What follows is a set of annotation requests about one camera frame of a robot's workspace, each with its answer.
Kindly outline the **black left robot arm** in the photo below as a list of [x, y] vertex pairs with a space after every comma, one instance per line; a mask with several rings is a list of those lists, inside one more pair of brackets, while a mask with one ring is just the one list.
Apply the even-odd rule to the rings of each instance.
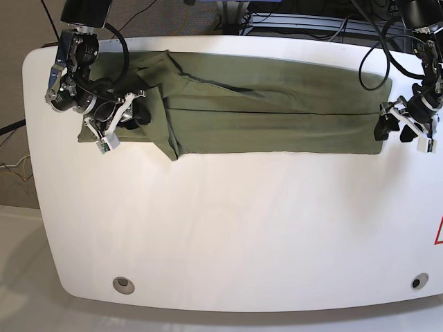
[[[413, 96], [403, 96], [394, 102], [381, 104], [381, 114], [374, 129], [377, 141], [388, 139], [392, 131], [400, 131], [400, 141], [411, 142], [416, 138], [432, 150], [434, 135], [440, 121], [438, 112], [442, 110], [442, 5], [440, 1], [396, 1], [399, 15], [391, 18], [383, 27], [376, 29], [387, 59], [387, 69], [394, 66], [401, 74], [420, 83], [412, 85]], [[414, 74], [406, 70], [388, 50], [387, 29], [402, 21], [408, 31], [406, 38], [411, 40], [413, 54], [421, 61], [423, 73]]]

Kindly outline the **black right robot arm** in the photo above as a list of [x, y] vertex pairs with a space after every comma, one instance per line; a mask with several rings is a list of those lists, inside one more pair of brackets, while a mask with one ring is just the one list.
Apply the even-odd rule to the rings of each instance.
[[[85, 125], [99, 138], [117, 127], [134, 130], [150, 123], [151, 115], [134, 104], [144, 91], [119, 93], [117, 87], [129, 70], [127, 42], [107, 23], [110, 1], [66, 1], [61, 20], [70, 25], [56, 33], [57, 54], [51, 67], [45, 101], [55, 111], [73, 109], [84, 117]], [[97, 60], [99, 41], [94, 29], [104, 28], [117, 36], [123, 51], [120, 75], [113, 79], [91, 80], [91, 65]]]

